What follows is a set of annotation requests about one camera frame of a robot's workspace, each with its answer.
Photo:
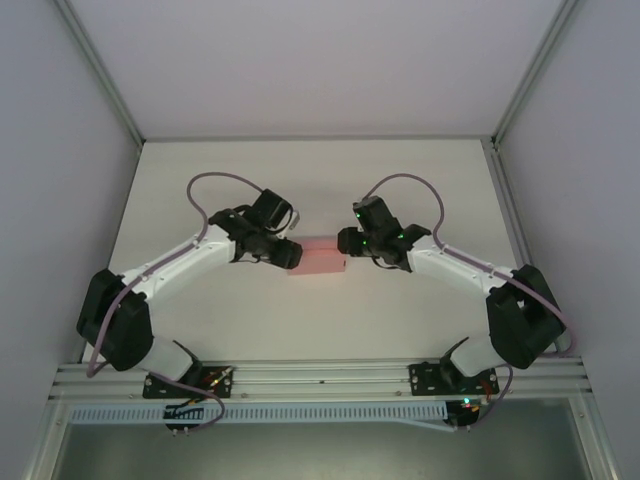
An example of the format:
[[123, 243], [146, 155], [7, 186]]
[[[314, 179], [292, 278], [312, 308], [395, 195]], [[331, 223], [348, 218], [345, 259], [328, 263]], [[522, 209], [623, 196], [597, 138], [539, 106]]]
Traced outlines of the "pink paper box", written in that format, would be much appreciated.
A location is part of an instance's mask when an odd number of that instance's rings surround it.
[[337, 247], [336, 235], [296, 237], [303, 253], [297, 267], [288, 271], [290, 276], [343, 273], [346, 255]]

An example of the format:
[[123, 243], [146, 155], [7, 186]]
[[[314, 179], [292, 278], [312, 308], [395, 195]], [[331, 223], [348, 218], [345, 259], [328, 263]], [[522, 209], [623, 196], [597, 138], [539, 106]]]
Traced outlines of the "black controller board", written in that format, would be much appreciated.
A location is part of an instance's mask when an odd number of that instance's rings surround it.
[[186, 435], [204, 423], [204, 409], [194, 405], [168, 405], [163, 412], [163, 421], [172, 436]]
[[465, 398], [459, 401], [447, 401], [446, 409], [447, 425], [456, 429], [470, 430], [479, 420], [482, 403], [480, 400]]

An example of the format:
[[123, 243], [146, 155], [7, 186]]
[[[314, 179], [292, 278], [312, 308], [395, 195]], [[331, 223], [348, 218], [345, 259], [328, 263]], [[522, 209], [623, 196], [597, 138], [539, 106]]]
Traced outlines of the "aluminium side rail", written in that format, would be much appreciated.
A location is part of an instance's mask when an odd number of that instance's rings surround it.
[[482, 138], [481, 144], [501, 205], [501, 211], [506, 218], [505, 224], [516, 263], [519, 267], [525, 264], [531, 264], [530, 249], [525, 238], [521, 218], [516, 208], [515, 198], [500, 153], [490, 137]]

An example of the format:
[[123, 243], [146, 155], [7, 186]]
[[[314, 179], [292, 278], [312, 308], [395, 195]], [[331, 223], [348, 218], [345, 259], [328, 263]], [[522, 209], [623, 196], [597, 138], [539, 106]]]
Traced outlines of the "aluminium mounting rail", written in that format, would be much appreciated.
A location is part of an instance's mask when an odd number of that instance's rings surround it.
[[[238, 361], [230, 400], [250, 402], [408, 401], [417, 381], [409, 373], [413, 359], [352, 361]], [[93, 378], [83, 364], [58, 368], [50, 400], [66, 402], [143, 400], [146, 374], [110, 367]], [[581, 359], [542, 359], [526, 370], [498, 367], [494, 378], [510, 399], [572, 398], [590, 395], [592, 387]]]

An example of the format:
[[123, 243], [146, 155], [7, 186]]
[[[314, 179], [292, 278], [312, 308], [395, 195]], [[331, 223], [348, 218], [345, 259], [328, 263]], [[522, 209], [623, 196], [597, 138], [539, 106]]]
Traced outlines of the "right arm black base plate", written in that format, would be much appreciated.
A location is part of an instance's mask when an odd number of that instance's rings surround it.
[[453, 367], [422, 362], [408, 366], [409, 384], [413, 396], [497, 395], [500, 387], [494, 369], [467, 377]]

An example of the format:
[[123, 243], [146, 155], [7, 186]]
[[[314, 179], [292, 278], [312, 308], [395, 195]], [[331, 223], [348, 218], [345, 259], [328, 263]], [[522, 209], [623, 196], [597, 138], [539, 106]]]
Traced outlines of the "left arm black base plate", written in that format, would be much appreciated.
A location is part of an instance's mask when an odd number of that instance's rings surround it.
[[[228, 399], [231, 397], [234, 371], [234, 367], [230, 365], [205, 366], [199, 373], [191, 375], [187, 384], [211, 392], [221, 399]], [[170, 385], [148, 374], [142, 396], [145, 399], [187, 399], [199, 397], [199, 394]]]

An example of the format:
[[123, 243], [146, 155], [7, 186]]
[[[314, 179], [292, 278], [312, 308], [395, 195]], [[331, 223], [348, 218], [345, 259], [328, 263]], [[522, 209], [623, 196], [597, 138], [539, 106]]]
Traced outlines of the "aluminium frame post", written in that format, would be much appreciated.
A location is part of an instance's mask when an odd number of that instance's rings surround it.
[[531, 60], [527, 64], [523, 77], [519, 81], [514, 94], [491, 135], [491, 140], [494, 145], [501, 144], [506, 138], [584, 1], [585, 0], [560, 0], [556, 12], [546, 27]]
[[86, 61], [92, 71], [99, 87], [106, 95], [108, 103], [112, 107], [121, 125], [129, 134], [139, 152], [142, 151], [145, 143], [144, 135], [141, 133], [130, 109], [126, 105], [118, 87], [106, 64], [104, 63], [97, 47], [90, 38], [79, 14], [74, 8], [71, 0], [49, 0], [59, 13], [63, 23], [76, 43], [81, 57]]

